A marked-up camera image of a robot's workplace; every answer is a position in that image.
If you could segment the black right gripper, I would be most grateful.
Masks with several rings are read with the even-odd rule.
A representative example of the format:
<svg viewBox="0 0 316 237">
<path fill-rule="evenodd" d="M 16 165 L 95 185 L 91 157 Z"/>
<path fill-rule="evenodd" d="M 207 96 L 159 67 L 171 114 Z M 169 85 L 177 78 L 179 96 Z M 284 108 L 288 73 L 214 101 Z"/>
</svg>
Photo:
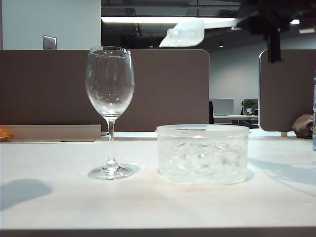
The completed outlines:
<svg viewBox="0 0 316 237">
<path fill-rule="evenodd" d="M 277 29 L 279 32 L 290 29 L 290 0 L 244 0 L 243 9 L 255 12 L 239 13 L 237 27 L 251 34 L 265 34 L 269 28 Z"/>
</svg>

